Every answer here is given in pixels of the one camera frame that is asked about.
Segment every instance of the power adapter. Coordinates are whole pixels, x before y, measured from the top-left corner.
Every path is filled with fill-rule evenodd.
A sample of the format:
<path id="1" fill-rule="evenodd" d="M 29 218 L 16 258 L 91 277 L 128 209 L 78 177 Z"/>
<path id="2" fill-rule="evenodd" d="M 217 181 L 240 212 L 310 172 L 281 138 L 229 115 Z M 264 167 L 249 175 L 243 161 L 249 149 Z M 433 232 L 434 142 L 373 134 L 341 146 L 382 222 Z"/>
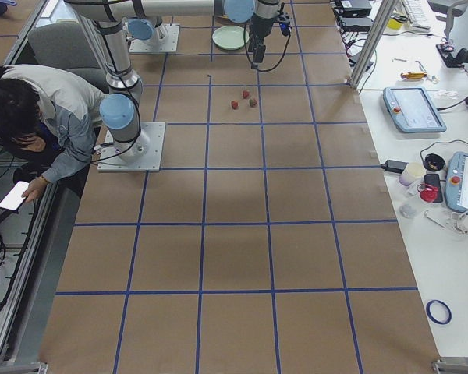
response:
<path id="1" fill-rule="evenodd" d="M 402 174 L 406 168 L 407 163 L 396 160 L 386 160 L 384 164 L 381 164 L 381 168 L 385 171 L 390 171 L 392 173 Z"/>

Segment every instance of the robotic arm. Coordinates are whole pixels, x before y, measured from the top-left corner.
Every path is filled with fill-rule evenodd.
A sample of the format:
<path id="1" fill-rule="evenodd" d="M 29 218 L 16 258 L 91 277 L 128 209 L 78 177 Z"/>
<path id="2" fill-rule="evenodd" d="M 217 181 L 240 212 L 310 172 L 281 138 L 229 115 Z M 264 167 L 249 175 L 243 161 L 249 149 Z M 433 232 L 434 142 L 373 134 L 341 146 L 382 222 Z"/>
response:
<path id="1" fill-rule="evenodd" d="M 111 95 L 101 104 L 101 116 L 113 138 L 109 157 L 114 167 L 102 171 L 159 170 L 165 124 L 141 123 L 138 111 L 142 81 L 132 69 L 123 19 L 128 19 L 131 34 L 141 40 L 152 37 L 163 16 L 227 16 L 235 23 L 250 20 L 253 61 L 264 58 L 264 38 L 272 25 L 281 23 L 279 0 L 65 0 L 80 16 L 85 34 L 97 59 L 107 71 Z M 151 164 L 147 159 L 153 154 Z"/>

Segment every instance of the paper cup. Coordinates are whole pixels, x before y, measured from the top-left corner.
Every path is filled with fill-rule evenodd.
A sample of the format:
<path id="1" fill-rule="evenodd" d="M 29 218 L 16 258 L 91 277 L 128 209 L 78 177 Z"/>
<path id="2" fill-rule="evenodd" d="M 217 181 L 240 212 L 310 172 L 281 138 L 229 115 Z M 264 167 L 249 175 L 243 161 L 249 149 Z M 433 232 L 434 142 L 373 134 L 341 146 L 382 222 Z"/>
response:
<path id="1" fill-rule="evenodd" d="M 409 186 L 412 185 L 418 179 L 424 177 L 426 170 L 422 164 L 417 162 L 409 162 L 399 176 L 399 182 L 401 185 Z"/>

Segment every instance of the desk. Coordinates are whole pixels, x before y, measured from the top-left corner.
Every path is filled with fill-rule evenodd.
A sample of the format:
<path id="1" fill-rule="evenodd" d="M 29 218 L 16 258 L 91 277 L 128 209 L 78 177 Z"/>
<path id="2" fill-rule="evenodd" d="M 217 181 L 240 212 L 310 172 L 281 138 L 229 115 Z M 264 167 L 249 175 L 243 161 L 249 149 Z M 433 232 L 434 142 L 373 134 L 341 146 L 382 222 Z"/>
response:
<path id="1" fill-rule="evenodd" d="M 419 86 L 420 82 L 398 80 L 401 64 L 421 60 L 430 74 L 441 80 L 434 85 L 423 81 L 431 92 L 436 106 L 441 107 L 463 99 L 468 94 L 468 77 L 459 69 L 447 69 L 434 48 L 436 37 L 403 34 L 383 37 L 378 45 L 378 66 L 367 81 L 360 98 L 370 126 L 378 158 L 400 161 L 420 160 L 420 150 L 436 141 L 462 139 L 468 142 L 468 109 L 461 104 L 441 115 L 447 131 L 434 134 L 404 134 L 393 124 L 386 111 L 381 90 L 386 86 Z M 393 62 L 403 58 L 408 62 Z M 438 90 L 457 91 L 457 101 L 438 97 Z M 436 145 L 430 151 L 440 154 L 446 161 L 458 150 L 468 152 L 463 143 Z M 442 357 L 468 357 L 468 236 L 458 235 L 439 228 L 423 216 L 408 220 L 398 213 L 399 205 L 406 199 L 404 188 L 397 182 L 398 175 L 385 173 L 385 181 L 399 220 L 421 298 L 426 305 L 431 299 L 447 303 L 452 310 L 449 325 L 439 326 L 430 322 L 431 332 Z M 442 218 L 445 205 L 430 209 L 431 215 Z"/>

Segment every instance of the smartphone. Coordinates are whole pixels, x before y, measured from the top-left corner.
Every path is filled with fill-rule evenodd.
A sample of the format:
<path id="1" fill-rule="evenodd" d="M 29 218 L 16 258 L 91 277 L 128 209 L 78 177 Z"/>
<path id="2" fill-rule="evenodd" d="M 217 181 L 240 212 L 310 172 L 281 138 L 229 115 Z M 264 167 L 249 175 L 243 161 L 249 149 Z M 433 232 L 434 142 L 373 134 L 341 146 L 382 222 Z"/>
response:
<path id="1" fill-rule="evenodd" d="M 0 209 L 16 212 L 26 199 L 26 197 L 21 197 L 21 195 L 27 190 L 28 185 L 28 182 L 17 182 L 7 196 L 0 202 Z"/>

